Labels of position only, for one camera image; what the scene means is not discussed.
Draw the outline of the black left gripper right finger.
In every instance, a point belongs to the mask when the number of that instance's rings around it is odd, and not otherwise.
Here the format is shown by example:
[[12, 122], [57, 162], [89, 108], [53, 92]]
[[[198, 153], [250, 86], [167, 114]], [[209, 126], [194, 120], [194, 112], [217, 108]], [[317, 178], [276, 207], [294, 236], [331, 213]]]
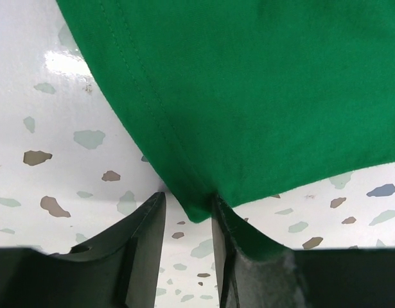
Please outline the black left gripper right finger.
[[395, 307], [395, 248], [293, 250], [219, 196], [212, 233], [221, 307]]

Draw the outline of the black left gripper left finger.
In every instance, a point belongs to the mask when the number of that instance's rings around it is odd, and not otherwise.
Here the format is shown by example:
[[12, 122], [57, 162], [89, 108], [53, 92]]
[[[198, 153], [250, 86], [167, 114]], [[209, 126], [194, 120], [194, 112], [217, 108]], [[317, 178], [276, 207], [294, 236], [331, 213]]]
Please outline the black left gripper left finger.
[[157, 192], [67, 254], [0, 248], [0, 307], [153, 307], [165, 219]]

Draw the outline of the green t shirt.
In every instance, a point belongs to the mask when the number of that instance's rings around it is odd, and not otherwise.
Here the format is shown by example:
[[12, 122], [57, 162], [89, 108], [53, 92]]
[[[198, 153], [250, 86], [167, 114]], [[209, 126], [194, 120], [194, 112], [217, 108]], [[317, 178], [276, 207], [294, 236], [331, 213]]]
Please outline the green t shirt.
[[395, 1], [59, 1], [187, 216], [395, 163]]

